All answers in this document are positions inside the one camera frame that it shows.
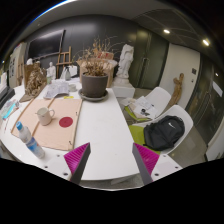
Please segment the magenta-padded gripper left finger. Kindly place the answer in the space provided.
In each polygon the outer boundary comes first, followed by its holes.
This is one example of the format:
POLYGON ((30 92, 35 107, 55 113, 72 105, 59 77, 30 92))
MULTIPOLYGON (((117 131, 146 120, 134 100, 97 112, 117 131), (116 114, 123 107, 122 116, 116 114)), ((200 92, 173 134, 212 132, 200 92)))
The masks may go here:
POLYGON ((43 166, 43 169, 74 184, 79 184, 90 153, 90 144, 86 143, 65 155, 54 156, 43 166))

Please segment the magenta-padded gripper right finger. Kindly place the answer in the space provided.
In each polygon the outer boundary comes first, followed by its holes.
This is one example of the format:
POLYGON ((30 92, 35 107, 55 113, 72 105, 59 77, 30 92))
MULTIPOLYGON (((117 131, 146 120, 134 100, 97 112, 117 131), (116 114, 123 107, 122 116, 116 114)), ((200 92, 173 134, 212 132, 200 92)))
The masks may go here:
POLYGON ((150 184, 182 169, 182 167, 167 154, 158 155, 154 151, 137 143, 133 144, 132 153, 144 185, 150 184))

